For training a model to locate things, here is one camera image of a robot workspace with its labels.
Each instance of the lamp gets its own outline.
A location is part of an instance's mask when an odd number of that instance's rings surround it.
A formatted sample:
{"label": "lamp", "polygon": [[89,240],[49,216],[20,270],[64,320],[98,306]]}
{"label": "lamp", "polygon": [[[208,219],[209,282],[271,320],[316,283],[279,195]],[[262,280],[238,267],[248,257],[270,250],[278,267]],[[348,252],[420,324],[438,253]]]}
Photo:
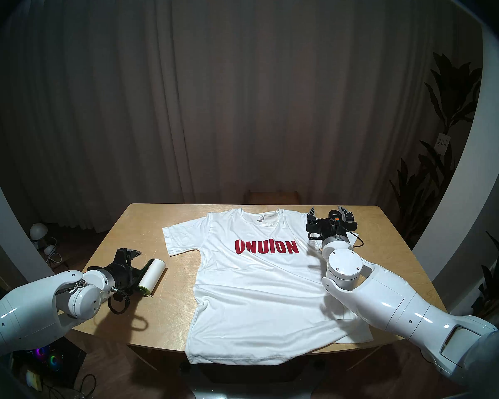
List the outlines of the lamp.
{"label": "lamp", "polygon": [[[50,263],[50,267],[54,268],[55,265],[60,264],[63,261],[63,258],[59,253],[55,251],[57,247],[57,239],[55,237],[47,237],[48,227],[46,227],[42,223],[35,223],[30,228],[30,238],[31,242],[35,246],[36,249],[43,249],[44,254],[46,255],[46,262]],[[49,243],[47,238],[53,239],[54,243]],[[59,256],[59,261],[53,259],[54,255]]]}

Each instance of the wooden table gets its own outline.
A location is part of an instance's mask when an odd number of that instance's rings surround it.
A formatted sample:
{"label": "wooden table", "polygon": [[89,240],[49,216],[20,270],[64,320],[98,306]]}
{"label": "wooden table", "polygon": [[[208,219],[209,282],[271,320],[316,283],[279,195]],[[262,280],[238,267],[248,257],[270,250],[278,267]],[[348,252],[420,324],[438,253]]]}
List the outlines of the wooden table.
{"label": "wooden table", "polygon": [[[278,207],[309,212],[311,206],[293,205],[231,205],[231,204],[131,204],[118,219],[104,241],[87,263],[106,266],[114,259],[120,247],[136,249],[142,255],[132,264],[141,268],[152,258],[167,264],[153,297],[136,294],[126,313],[112,314],[104,303],[92,319],[76,330],[100,338],[142,346],[150,349],[184,351],[190,322],[196,308],[193,286],[200,264],[198,251],[169,257],[164,243],[163,227],[197,219],[208,212],[222,212],[242,207],[250,213],[277,210]],[[404,278],[429,303],[445,310],[438,293],[394,226],[377,206],[346,206],[359,224],[358,233],[364,246],[358,254],[366,260],[380,264]],[[315,206],[317,217],[327,217],[336,206]],[[365,349],[392,343],[399,336],[371,328],[373,341],[360,344],[330,344],[314,353],[328,353]]]}

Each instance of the potted plant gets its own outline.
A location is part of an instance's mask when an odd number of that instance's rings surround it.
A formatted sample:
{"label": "potted plant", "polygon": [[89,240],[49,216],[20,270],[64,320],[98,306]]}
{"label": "potted plant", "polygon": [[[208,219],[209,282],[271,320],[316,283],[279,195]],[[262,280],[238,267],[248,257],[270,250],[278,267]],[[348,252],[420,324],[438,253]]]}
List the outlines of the potted plant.
{"label": "potted plant", "polygon": [[499,242],[490,233],[486,232],[486,234],[488,234],[497,248],[498,256],[493,273],[486,266],[481,266],[486,287],[483,284],[479,286],[482,295],[472,305],[473,315],[485,320],[487,320],[487,317],[499,313]]}

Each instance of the cable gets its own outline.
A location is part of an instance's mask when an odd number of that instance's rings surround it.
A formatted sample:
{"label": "cable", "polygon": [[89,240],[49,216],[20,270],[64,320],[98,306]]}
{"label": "cable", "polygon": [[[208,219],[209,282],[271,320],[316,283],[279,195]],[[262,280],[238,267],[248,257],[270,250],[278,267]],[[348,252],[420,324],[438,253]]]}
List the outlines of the cable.
{"label": "cable", "polygon": [[[55,243],[54,243],[54,250],[57,249],[57,239],[55,237],[50,237],[50,239],[54,239],[54,241],[55,241]],[[59,261],[52,259],[52,257],[54,255],[58,255],[59,256]],[[63,263],[63,257],[58,252],[53,251],[53,252],[51,252],[46,257],[46,262],[48,263],[48,265],[50,266],[50,268],[52,270],[54,270],[57,267],[58,264]]]}
{"label": "cable", "polygon": [[[89,391],[89,393],[83,393],[83,383],[85,382],[85,379],[87,379],[89,376],[93,377],[94,386]],[[42,380],[42,377],[41,377],[41,383],[42,383],[43,386],[46,386],[48,388],[48,399],[65,399],[65,395],[63,395],[62,392],[60,392],[59,390],[57,390],[55,388],[55,386],[50,386],[50,385],[47,385],[46,383],[44,383],[44,381]],[[96,382],[96,376],[94,376],[92,373],[88,373],[85,376],[83,376],[83,379],[81,379],[81,384],[80,384],[80,388],[79,389],[70,389],[70,390],[73,390],[73,391],[78,392],[79,394],[81,394],[82,396],[80,396],[80,397],[88,398],[88,397],[90,397],[94,393],[94,389],[96,389],[96,384],[97,384],[97,382]]]}
{"label": "cable", "polygon": [[[90,390],[90,392],[89,392],[89,393],[85,394],[85,393],[83,393],[83,382],[85,382],[85,379],[87,379],[87,377],[88,377],[88,376],[92,376],[92,377],[93,377],[93,379],[94,379],[94,386],[93,386],[93,388]],[[93,394],[94,389],[96,389],[96,376],[94,376],[92,373],[89,373],[89,374],[86,374],[85,376],[83,376],[83,379],[81,379],[81,385],[80,385],[80,390],[79,390],[79,392],[80,392],[83,396],[85,396],[85,397],[89,397],[90,395],[92,395],[92,394]]]}
{"label": "cable", "polygon": [[347,227],[344,227],[342,224],[340,225],[341,227],[343,227],[345,230],[347,230],[348,232],[350,232],[353,236],[357,237],[357,239],[360,240],[360,242],[362,243],[361,245],[359,246],[353,246],[353,248],[356,248],[356,247],[362,247],[364,246],[364,242],[362,241],[362,239],[360,238],[360,236],[358,234],[355,234],[353,233],[351,230],[349,230]]}

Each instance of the paper tag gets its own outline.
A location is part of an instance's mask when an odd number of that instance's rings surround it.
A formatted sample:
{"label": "paper tag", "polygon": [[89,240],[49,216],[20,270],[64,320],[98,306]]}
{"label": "paper tag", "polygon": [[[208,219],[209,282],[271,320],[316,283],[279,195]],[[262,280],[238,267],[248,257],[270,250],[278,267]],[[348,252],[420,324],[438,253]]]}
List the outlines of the paper tag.
{"label": "paper tag", "polygon": [[434,150],[441,155],[445,154],[447,150],[447,145],[449,144],[449,140],[451,140],[450,136],[445,134],[438,134],[438,140],[436,140],[436,144],[434,145]]}

